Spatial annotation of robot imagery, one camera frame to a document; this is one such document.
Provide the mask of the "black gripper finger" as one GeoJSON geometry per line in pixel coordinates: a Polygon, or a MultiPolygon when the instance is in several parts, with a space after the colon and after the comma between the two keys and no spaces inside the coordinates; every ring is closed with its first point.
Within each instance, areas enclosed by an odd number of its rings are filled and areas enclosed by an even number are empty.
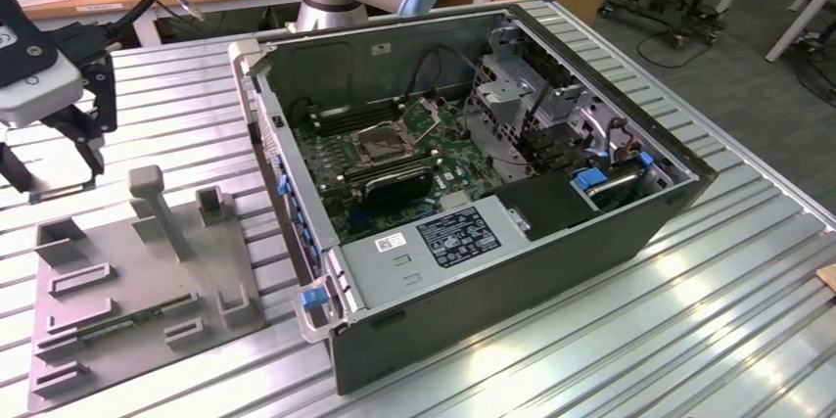
{"type": "Polygon", "coordinates": [[[33,188],[33,177],[9,146],[0,143],[0,171],[11,186],[21,193],[33,188]]]}
{"type": "Polygon", "coordinates": [[[103,135],[117,129],[115,71],[111,58],[103,58],[81,69],[84,88],[95,95],[93,107],[83,113],[76,148],[92,175],[104,172],[100,146],[103,135]]]}

